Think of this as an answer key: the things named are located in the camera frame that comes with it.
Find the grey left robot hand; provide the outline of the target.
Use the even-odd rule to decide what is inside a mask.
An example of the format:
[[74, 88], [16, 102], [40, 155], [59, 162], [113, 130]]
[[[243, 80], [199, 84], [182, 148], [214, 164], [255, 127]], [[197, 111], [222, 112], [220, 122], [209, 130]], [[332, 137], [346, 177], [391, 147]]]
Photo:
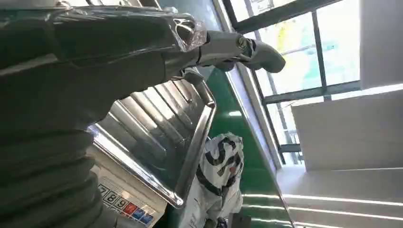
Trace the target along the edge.
[[240, 62], [280, 72], [285, 59], [191, 14], [68, 0], [0, 3], [0, 135], [83, 131], [114, 101], [195, 66]]

